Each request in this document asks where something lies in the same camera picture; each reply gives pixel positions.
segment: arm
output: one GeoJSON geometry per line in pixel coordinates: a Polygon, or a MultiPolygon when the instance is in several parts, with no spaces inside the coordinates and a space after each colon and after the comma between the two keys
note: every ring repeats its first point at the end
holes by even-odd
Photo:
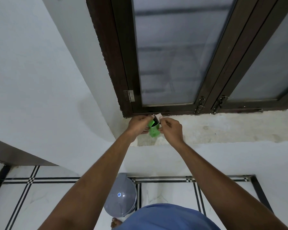
{"type": "Polygon", "coordinates": [[[148,132],[144,130],[152,119],[151,116],[133,117],[127,130],[64,195],[39,230],[93,229],[130,143],[148,132]]]}
{"type": "Polygon", "coordinates": [[[166,140],[176,149],[199,184],[209,203],[228,230],[288,228],[261,202],[217,170],[184,141],[182,125],[174,119],[162,118],[166,140]]]}

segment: frosted glass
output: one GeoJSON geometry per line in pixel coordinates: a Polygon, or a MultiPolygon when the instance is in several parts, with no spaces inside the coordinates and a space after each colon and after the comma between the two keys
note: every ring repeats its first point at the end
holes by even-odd
{"type": "Polygon", "coordinates": [[[288,14],[228,100],[277,99],[287,90],[288,14]]]}
{"type": "Polygon", "coordinates": [[[234,0],[133,0],[142,104],[193,103],[234,0]]]}

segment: gray dustbin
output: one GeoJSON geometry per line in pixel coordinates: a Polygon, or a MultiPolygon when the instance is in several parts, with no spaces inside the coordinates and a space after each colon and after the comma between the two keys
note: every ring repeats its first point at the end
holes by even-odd
{"type": "Polygon", "coordinates": [[[127,174],[118,174],[107,197],[104,209],[112,217],[124,217],[135,209],[137,189],[127,174]]]}

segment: blue shirt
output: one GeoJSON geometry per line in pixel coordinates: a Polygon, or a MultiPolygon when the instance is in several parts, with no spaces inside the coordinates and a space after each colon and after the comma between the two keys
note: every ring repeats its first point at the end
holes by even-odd
{"type": "Polygon", "coordinates": [[[145,206],[129,216],[115,230],[220,230],[199,211],[159,203],[145,206]]]}

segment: foot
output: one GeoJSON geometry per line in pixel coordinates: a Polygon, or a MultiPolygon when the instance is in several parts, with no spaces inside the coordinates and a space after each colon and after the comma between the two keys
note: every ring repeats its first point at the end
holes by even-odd
{"type": "Polygon", "coordinates": [[[116,218],[113,218],[112,219],[112,223],[111,223],[111,228],[113,229],[113,228],[121,225],[122,223],[123,223],[122,221],[120,221],[120,220],[118,220],[116,218]]]}

